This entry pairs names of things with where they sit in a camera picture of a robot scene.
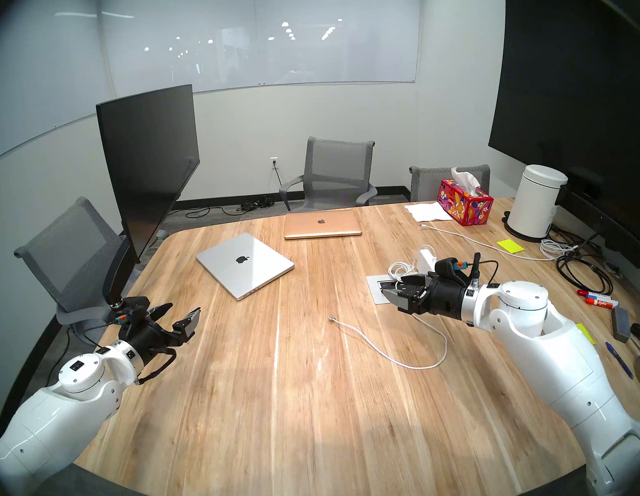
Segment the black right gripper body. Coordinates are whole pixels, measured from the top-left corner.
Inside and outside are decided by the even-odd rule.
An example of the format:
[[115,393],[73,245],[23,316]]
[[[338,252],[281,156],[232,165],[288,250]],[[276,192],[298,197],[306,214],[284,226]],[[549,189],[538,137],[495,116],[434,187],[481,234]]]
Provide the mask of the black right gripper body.
[[424,277],[426,296],[425,307],[428,313],[473,322],[474,297],[466,295],[471,286],[471,278],[465,274],[451,277]]

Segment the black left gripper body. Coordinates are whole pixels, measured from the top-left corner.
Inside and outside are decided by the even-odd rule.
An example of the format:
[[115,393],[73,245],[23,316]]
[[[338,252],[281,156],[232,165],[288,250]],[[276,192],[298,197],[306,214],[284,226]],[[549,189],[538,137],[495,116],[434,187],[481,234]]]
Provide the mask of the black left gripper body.
[[156,355],[168,348],[178,348],[188,341],[187,319],[177,321],[168,332],[153,320],[145,319],[129,325],[131,346],[142,359],[149,364]]

